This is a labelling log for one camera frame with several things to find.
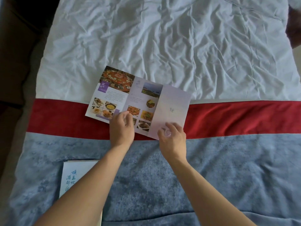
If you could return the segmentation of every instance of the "left arm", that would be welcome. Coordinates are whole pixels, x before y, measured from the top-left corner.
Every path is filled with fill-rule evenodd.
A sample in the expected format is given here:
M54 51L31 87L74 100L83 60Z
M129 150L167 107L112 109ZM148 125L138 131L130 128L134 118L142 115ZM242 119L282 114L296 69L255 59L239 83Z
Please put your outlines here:
M111 149L34 226L97 224L119 166L134 140L132 119L128 111L113 116L110 121Z

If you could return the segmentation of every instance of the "hand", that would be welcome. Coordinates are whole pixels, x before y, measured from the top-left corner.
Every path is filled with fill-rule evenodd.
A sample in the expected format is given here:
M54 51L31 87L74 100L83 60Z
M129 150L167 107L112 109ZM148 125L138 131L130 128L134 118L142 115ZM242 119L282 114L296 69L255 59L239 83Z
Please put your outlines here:
M110 121L111 148L122 146L128 150L133 143L134 136L132 114L130 114L129 111L124 111L114 115Z
M186 134L177 123L165 124L171 131L171 136L166 137L163 130L158 131L160 150L163 157L171 163L173 160L186 162Z

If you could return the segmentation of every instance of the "right arm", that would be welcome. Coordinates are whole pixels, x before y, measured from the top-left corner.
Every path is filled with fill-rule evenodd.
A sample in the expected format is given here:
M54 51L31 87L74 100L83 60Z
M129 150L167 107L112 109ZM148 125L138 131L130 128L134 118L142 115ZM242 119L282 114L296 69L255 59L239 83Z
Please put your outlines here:
M171 137L158 131L160 150L182 185L201 225L256 226L223 197L186 159L186 134L176 123L166 123Z

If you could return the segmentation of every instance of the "red stripe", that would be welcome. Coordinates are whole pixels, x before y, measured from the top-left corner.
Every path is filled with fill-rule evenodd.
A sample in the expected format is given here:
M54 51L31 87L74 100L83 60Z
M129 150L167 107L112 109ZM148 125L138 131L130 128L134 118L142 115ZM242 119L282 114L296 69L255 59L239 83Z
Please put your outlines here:
M85 139L109 139L109 125L85 116L88 105L36 99L28 132ZM301 133L301 102L251 101L190 105L188 139L265 133ZM136 134L135 140L152 140Z

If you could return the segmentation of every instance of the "blue fabric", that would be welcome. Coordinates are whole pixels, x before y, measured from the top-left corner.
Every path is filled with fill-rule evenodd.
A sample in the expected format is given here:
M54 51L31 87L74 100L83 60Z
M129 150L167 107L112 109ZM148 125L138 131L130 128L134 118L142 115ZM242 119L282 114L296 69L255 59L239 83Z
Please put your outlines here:
M187 159L256 224L293 226L301 225L300 146L300 134L195 139L187 140ZM99 159L109 147L107 140L27 133L8 225L32 225L53 204L64 161ZM103 225L154 224L199 223L158 141L134 141L108 195Z

